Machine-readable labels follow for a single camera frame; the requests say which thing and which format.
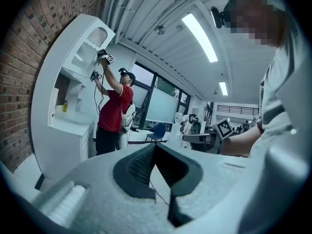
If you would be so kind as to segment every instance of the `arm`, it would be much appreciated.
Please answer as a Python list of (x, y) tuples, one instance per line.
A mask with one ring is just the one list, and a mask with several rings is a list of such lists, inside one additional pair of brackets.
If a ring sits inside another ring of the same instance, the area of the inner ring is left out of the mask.
[(249, 154), (253, 144), (261, 136), (259, 126), (254, 126), (243, 134), (226, 138), (220, 147), (220, 153), (224, 155)]
[(101, 64), (108, 84), (120, 95), (122, 92), (122, 85), (117, 81), (111, 70), (111, 67), (107, 64), (106, 59), (102, 59)]
[(108, 92), (105, 88), (102, 87), (102, 84), (100, 83), (100, 81), (98, 79), (94, 80), (96, 85), (97, 85), (97, 89), (100, 91), (100, 93), (102, 93), (102, 95), (108, 96)]

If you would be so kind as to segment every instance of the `red t-shirt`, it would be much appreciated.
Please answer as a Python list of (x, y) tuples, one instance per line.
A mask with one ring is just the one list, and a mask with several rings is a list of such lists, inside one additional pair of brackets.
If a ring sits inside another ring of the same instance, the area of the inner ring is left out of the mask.
[(99, 113), (97, 125), (109, 132), (121, 132), (121, 111), (125, 114), (133, 98), (133, 91), (128, 86), (123, 86), (121, 95), (115, 90), (108, 90), (109, 100)]

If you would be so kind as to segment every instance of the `railing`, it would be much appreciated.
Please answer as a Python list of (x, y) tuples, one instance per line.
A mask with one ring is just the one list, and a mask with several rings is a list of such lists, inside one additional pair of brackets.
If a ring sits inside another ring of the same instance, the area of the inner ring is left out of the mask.
[(245, 114), (245, 115), (258, 115), (259, 108), (253, 107), (235, 107), (235, 106), (223, 106), (218, 105), (218, 112), (234, 113), (234, 114)]

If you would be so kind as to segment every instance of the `gray foam object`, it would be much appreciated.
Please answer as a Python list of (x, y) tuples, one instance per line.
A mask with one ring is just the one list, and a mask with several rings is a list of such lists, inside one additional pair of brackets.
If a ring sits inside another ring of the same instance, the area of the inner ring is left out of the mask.
[[(196, 161), (203, 169), (202, 180), (196, 188), (190, 194), (177, 198), (180, 211), (193, 219), (178, 228), (167, 220), (154, 199), (133, 198), (113, 179), (114, 165), (147, 145), (129, 147), (83, 162), (53, 188), (42, 193), (34, 206), (48, 215), (64, 197), (66, 190), (78, 184), (86, 187), (87, 191), (70, 223), (67, 223), (67, 228), (77, 233), (234, 234), (255, 229), (261, 232), (252, 233), (262, 233), (281, 214), (280, 208), (270, 208), (272, 200), (281, 199), (277, 206), (283, 205), (285, 209), (308, 176), (307, 167), (310, 167), (303, 159), (311, 159), (311, 155), (303, 155), (307, 146), (301, 145), (299, 148), (302, 151), (295, 152), (295, 146), (291, 145), (298, 137), (300, 141), (305, 141), (302, 138), (308, 136), (285, 136), (268, 151), (259, 147), (251, 158), (207, 154), (166, 144)], [(279, 155), (284, 149), (287, 152)], [(267, 180), (267, 172), (275, 176)], [(274, 187), (276, 184), (287, 185), (285, 188), (291, 190), (285, 191), (284, 197), (276, 198), (280, 192), (279, 188)], [(264, 211), (254, 212), (254, 207), (263, 207)]]

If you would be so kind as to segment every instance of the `yellow bottle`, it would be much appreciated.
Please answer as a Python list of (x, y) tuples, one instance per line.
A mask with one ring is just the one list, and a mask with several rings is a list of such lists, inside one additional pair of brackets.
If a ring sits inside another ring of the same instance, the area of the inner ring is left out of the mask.
[(67, 111), (67, 105), (68, 105), (68, 102), (65, 101), (64, 104), (63, 104), (63, 108), (62, 108), (62, 111), (66, 113)]

